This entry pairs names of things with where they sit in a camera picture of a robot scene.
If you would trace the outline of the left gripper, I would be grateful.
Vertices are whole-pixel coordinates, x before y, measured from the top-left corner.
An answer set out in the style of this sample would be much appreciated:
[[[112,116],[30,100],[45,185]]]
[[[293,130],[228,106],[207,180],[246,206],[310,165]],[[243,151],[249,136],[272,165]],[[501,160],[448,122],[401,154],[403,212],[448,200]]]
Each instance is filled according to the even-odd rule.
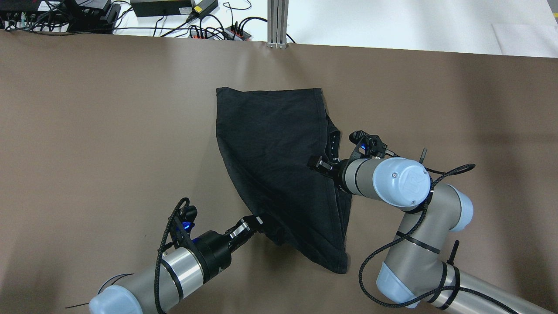
[[[263,227],[259,216],[242,217],[229,234],[207,231],[193,239],[194,255],[201,265],[203,281],[208,282],[231,265],[231,256]]]

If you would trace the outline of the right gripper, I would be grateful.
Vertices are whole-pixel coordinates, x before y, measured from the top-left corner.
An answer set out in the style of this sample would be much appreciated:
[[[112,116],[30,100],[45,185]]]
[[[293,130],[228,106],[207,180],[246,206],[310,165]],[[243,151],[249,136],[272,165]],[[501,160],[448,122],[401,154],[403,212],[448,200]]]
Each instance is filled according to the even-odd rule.
[[[343,192],[349,192],[344,179],[348,163],[348,159],[329,162],[323,156],[311,156],[307,162],[307,167],[323,175],[331,175],[335,187]]]

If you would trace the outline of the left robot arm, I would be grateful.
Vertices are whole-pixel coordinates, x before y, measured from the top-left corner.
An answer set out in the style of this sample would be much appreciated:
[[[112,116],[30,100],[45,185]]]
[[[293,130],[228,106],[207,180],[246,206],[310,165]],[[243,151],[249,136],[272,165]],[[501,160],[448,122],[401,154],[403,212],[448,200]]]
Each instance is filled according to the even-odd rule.
[[[231,264],[231,255],[263,227],[257,216],[245,216],[226,231],[207,231],[192,239],[192,222],[183,222],[176,231],[183,244],[162,256],[152,266],[113,284],[89,302],[91,314],[164,313]]]

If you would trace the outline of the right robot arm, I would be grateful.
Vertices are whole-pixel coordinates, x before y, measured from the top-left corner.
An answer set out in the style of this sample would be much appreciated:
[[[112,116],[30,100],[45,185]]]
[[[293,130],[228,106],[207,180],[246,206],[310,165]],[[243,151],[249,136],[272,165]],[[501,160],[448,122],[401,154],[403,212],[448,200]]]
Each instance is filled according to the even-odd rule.
[[[439,255],[448,234],[472,220],[472,201],[445,177],[472,169],[468,164],[432,180],[424,166],[401,157],[338,163],[312,156],[308,167],[330,177],[343,191],[376,199],[404,215],[396,235],[361,264],[357,278],[370,300],[387,308],[415,308],[425,302],[449,314],[547,314],[548,310],[459,270]]]

